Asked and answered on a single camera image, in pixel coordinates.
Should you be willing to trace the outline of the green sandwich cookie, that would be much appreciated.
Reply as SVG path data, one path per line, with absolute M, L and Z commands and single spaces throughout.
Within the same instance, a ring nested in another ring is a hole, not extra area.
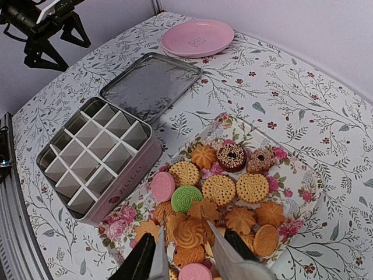
M 175 212 L 188 213 L 193 201 L 200 202 L 203 199 L 201 191 L 195 186 L 184 185 L 178 187 L 171 197 L 171 206 Z

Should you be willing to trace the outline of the chocolate sprinkle donut cookie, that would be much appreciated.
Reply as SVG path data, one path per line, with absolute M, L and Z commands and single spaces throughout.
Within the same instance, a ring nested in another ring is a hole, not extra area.
M 247 162 L 247 154 L 244 148 L 235 143 L 222 146 L 216 157 L 220 167 L 232 173 L 242 170 Z

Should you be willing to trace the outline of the silver tin lid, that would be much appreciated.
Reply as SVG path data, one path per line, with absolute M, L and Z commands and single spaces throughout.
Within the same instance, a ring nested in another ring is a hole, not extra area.
M 103 87 L 100 97 L 152 124 L 201 74 L 190 63 L 149 52 Z

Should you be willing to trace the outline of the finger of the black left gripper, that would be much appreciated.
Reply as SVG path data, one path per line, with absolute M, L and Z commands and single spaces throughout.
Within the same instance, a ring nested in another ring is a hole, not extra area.
M 24 48 L 24 63 L 30 68 L 66 71 L 68 64 L 48 40 L 28 39 Z
M 91 41 L 84 30 L 79 16 L 71 16 L 67 18 L 62 28 L 61 40 L 83 48 L 91 46 Z

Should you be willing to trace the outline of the pink divided cookie tin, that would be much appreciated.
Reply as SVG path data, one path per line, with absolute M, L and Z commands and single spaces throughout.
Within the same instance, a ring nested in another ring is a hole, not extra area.
M 37 165 L 72 217 L 98 226 L 161 154 L 148 123 L 93 97 L 46 144 Z

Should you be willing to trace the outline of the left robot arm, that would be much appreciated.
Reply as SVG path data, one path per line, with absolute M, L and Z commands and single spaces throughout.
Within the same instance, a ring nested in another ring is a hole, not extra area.
M 62 32 L 61 40 L 80 47 L 90 47 L 75 6 L 81 1 L 53 1 L 44 9 L 43 1 L 1 1 L 3 33 L 25 43 L 24 64 L 30 68 L 66 71 L 68 64 L 52 46 L 49 39 Z

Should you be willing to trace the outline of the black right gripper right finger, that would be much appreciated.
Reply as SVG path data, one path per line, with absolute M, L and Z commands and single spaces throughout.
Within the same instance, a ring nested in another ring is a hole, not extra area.
M 259 263 L 253 249 L 250 249 L 236 231 L 227 229 L 224 238 L 233 247 L 233 249 L 244 259 Z

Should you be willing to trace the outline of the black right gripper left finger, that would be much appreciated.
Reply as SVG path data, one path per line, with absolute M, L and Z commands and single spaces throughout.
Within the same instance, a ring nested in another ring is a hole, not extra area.
M 155 248 L 154 237 L 150 233 L 145 233 L 109 280 L 148 279 Z

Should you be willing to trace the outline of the brown flower donut cookie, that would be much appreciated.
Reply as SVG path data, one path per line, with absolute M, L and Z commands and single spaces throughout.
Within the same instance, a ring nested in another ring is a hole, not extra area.
M 267 149 L 257 149 L 249 157 L 246 170 L 248 173 L 257 174 L 269 171 L 275 165 L 274 154 Z

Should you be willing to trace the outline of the pink plate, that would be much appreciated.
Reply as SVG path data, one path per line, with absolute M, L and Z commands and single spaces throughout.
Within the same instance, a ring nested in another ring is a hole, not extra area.
M 202 58 L 225 50 L 233 41 L 231 26 L 216 20 L 191 20 L 164 33 L 161 45 L 172 55 Z

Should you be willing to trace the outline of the front aluminium rail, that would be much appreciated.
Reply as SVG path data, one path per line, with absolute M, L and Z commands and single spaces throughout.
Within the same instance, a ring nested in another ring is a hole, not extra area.
M 51 279 L 32 230 L 16 167 L 12 116 L 1 117 L 1 265 L 5 279 Z

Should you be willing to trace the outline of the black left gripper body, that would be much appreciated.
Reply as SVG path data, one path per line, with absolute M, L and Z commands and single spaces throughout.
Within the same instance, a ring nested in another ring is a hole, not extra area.
M 33 39 L 37 41 L 48 40 L 57 34 L 59 31 L 62 31 L 65 21 L 71 16 L 77 16 L 73 11 L 68 12 L 64 16 L 48 16 L 43 22 L 35 25 L 31 28 L 31 35 L 28 39 Z

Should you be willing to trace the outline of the small swirl butter cookie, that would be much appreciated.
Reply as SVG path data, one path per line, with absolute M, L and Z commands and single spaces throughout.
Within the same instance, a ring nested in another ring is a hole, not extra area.
M 192 163 L 200 169 L 211 169 L 216 159 L 216 150 L 210 145 L 197 144 L 196 148 L 191 153 Z

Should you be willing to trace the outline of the floral cookie tray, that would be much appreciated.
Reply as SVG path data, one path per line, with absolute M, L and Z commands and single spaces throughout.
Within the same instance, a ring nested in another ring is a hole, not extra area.
M 123 260 L 143 235 L 165 224 L 170 278 L 219 279 L 209 222 L 220 233 L 237 232 L 271 267 L 311 215 L 322 188 L 305 163 L 225 114 L 113 210 L 98 232 Z

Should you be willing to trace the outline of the round cracker cookie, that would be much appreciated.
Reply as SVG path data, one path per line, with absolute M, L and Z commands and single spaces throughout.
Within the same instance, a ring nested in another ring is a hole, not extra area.
M 202 194 L 204 198 L 210 199 L 218 206 L 226 206 L 236 196 L 235 183 L 226 175 L 214 175 L 203 183 Z
M 263 201 L 269 194 L 269 183 L 261 174 L 244 173 L 235 184 L 237 196 L 249 204 Z
M 170 167 L 168 172 L 172 175 L 176 188 L 185 185 L 195 186 L 200 179 L 198 168 L 191 162 L 177 162 Z

